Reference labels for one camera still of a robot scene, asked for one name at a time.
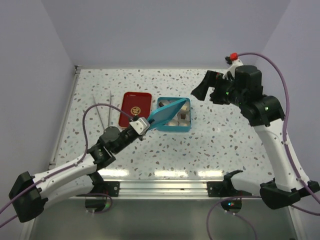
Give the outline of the teal tin lid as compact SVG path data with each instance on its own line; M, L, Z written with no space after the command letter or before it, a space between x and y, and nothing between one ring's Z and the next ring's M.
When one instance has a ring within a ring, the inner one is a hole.
M148 130L152 130L159 126L167 124L169 121L173 119L173 117L179 112L184 103L187 101L186 98L181 98L176 100L170 104L167 104L163 107L157 108L152 111L147 118L147 121L154 119L154 123L150 124L150 128Z

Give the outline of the dark brown square chocolate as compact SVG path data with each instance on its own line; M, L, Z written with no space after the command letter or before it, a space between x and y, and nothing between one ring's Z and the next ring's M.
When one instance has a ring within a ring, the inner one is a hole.
M185 120L185 119L186 119L186 114L181 113L181 114L179 115L179 118L182 119L182 120Z

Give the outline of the teal tin box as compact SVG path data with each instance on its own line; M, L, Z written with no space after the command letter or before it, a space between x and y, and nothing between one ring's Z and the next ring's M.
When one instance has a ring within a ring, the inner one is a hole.
M188 132L192 126L191 101L187 97L159 97L156 110L148 117L150 130Z

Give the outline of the metal tongs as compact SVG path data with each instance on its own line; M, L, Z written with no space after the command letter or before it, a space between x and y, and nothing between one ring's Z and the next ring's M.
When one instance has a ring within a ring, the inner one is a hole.
M94 104L111 104L112 93L110 90L105 90L92 95ZM101 122L103 129L105 130L111 124L111 111L112 109L108 106L97 106L97 115Z

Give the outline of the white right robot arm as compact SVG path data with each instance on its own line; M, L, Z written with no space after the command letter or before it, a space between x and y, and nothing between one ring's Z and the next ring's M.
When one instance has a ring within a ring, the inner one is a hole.
M320 190L317 181L309 179L290 146L284 129L285 113L279 100L263 93L262 72L253 65L237 66L233 73L208 70L191 95L218 105L235 105L259 136L272 166L274 178L265 183L245 186L244 191L259 195L272 210L290 206Z

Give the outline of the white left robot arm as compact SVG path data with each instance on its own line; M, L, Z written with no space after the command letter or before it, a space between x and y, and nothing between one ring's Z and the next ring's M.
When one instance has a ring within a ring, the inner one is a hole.
M84 154L56 170L31 175L28 171L21 173L15 180L9 199L21 223L39 216L45 206L53 202L53 194L61 187L86 176L90 181L86 190L92 196L103 193L104 184L94 179L97 172L115 161L115 155L133 143L142 140L151 129L153 120L134 117L129 126L120 131L115 126L107 127L96 144L85 150Z

